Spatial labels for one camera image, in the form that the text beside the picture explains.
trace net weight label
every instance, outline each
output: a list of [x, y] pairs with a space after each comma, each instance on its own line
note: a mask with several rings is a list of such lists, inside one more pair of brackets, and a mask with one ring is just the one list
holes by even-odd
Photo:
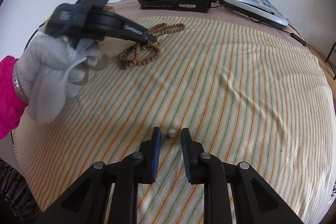
[[184, 7], [184, 8], [195, 8], [196, 5], [191, 5], [191, 4], [179, 4], [180, 7]]

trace silver bracelet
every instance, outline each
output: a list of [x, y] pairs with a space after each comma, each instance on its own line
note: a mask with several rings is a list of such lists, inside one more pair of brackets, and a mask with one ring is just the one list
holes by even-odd
[[19, 80], [17, 78], [17, 62], [14, 64], [14, 68], [13, 68], [13, 75], [12, 75], [12, 79], [13, 79], [13, 86], [16, 92], [16, 95], [24, 102], [24, 103], [28, 103], [29, 100], [28, 98], [25, 96], [25, 94], [23, 93], [23, 91], [20, 88], [20, 83]]

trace wooden floor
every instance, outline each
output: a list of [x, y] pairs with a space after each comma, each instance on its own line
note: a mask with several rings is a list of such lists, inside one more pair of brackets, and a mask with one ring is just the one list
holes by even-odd
[[313, 55], [315, 55], [319, 60], [319, 65], [321, 69], [323, 70], [325, 77], [327, 79], [327, 82], [333, 92], [333, 99], [334, 99], [334, 106], [336, 106], [336, 80], [333, 80], [334, 72], [332, 71], [329, 63], [325, 63], [326, 57], [320, 53], [317, 49], [315, 49], [313, 46], [309, 45], [309, 48]]

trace striped tablecloth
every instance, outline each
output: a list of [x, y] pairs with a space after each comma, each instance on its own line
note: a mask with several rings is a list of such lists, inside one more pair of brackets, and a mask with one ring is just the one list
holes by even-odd
[[[133, 44], [107, 38], [111, 64], [37, 125], [24, 114], [13, 132], [16, 156], [42, 210], [93, 162], [136, 151], [154, 126], [190, 129], [222, 161], [249, 162], [304, 223], [318, 223], [336, 177], [332, 93], [317, 58], [277, 37], [224, 22], [138, 18], [146, 27], [184, 23], [159, 38], [155, 62], [120, 69]], [[185, 178], [180, 138], [162, 143], [155, 184], [140, 185], [138, 223], [198, 224], [203, 187]]]

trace wooden bead bracelet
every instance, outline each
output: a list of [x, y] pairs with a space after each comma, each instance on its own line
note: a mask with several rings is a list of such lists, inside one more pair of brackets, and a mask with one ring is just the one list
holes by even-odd
[[[148, 32], [152, 34], [153, 36], [158, 37], [164, 34], [181, 32], [184, 29], [185, 29], [185, 25], [182, 23], [178, 23], [178, 24], [174, 24], [170, 26], [167, 26], [167, 23], [161, 23], [161, 24], [158, 24], [152, 27]], [[152, 43], [151, 41], [147, 41], [146, 45], [140, 45], [140, 43], [136, 43], [132, 45], [131, 47], [129, 47], [127, 50], [125, 50], [125, 52], [120, 53], [118, 55], [118, 60], [124, 65], [125, 69], [129, 69], [134, 66], [147, 65], [148, 63], [158, 59], [158, 57], [160, 56], [161, 50], [159, 47], [157, 47], [158, 44], [159, 44], [158, 42]], [[140, 61], [139, 60], [140, 50], [144, 50], [146, 48], [153, 49], [154, 55], [150, 58]], [[128, 58], [130, 54], [134, 55], [133, 59]]]

